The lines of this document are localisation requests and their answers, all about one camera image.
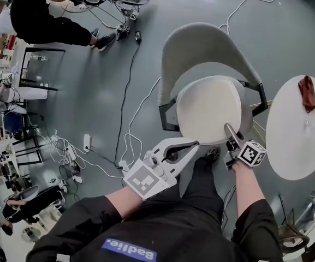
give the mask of red cloth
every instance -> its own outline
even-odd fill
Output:
[[[307,113],[315,109],[315,89],[310,76],[305,76],[298,83],[301,96],[303,98],[303,106]]]

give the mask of white seat cushion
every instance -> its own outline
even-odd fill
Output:
[[[184,137],[203,145],[227,141],[224,125],[241,125],[239,93],[227,76],[210,76],[187,85],[177,97],[177,119]]]

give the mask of round white table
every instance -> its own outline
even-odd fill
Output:
[[[315,171],[315,110],[308,114],[302,104],[298,82],[303,78],[290,79],[277,92],[266,125],[269,162],[280,177],[291,181]],[[312,81],[315,89],[315,78]]]

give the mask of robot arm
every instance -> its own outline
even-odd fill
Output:
[[[229,124],[224,126],[229,141],[229,152],[224,157],[228,169],[241,159],[247,165],[258,166],[266,155],[266,150],[254,141],[245,141],[237,135]],[[200,148],[200,143],[189,138],[171,138],[161,141],[143,160],[135,162],[127,172],[124,181],[143,200],[172,187],[176,176],[185,168]]]

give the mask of concrete floor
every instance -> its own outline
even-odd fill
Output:
[[[214,25],[225,23],[229,14],[242,1],[151,0],[148,5],[141,7],[136,29],[141,31],[142,43],[133,66],[132,82],[123,110],[119,157],[124,151],[123,136],[128,131],[129,121],[161,75],[162,47],[168,35],[191,22],[201,21]],[[105,3],[102,7],[120,18],[120,13],[112,5]],[[62,10],[56,7],[51,7],[51,11],[55,16],[62,14]],[[116,20],[100,9],[95,9],[94,12],[104,22],[117,25]],[[100,26],[100,35],[112,32],[89,12],[65,13],[64,16],[88,29]],[[273,99],[279,88],[294,76],[308,74],[315,77],[315,0],[275,0],[271,4],[248,1],[230,20],[230,26],[231,38],[263,79],[268,99]],[[51,46],[64,48],[66,53],[47,53],[51,59],[44,63],[33,61],[29,74],[30,78],[41,76],[43,82],[59,88],[59,91],[50,92],[45,102],[32,103],[31,109],[45,116],[51,135],[57,129],[59,136],[82,148],[84,134],[89,134],[92,137],[92,148],[113,159],[123,91],[137,47],[133,34],[102,53],[88,47],[62,44]],[[225,66],[203,64],[189,71],[178,82],[174,93],[177,94],[187,83],[209,75],[229,75],[241,79],[239,74]],[[256,93],[248,91],[248,96],[252,104],[259,102]],[[264,126],[267,117],[268,111],[256,120]],[[132,133],[143,141],[143,153],[164,138],[178,136],[178,133],[165,132],[161,128],[157,88],[142,106],[132,125]],[[259,140],[259,137],[252,134],[248,138]],[[134,146],[136,152],[139,152],[139,145],[134,143]],[[46,151],[44,157],[43,164],[31,169],[34,183],[42,187],[50,185],[47,183],[50,178],[59,177],[59,164],[54,163]],[[91,163],[99,164],[109,174],[121,175],[113,165],[94,153],[85,155],[85,158]],[[126,160],[130,162],[132,156],[126,156]],[[278,223],[283,219],[278,193],[283,195],[286,208],[290,210],[299,207],[315,187],[315,172],[299,181],[287,181],[273,171],[268,159],[255,172]],[[181,175],[181,190],[185,190],[191,174],[192,164]],[[121,180],[105,176],[95,166],[87,165],[81,176],[84,180],[78,189],[81,198],[104,195],[121,187]],[[233,173],[227,172],[222,162],[215,168],[215,184],[221,197],[234,185]],[[73,203],[71,195],[68,196],[68,203]],[[227,215],[229,222],[224,233],[230,236],[236,221],[235,197],[229,204]]]

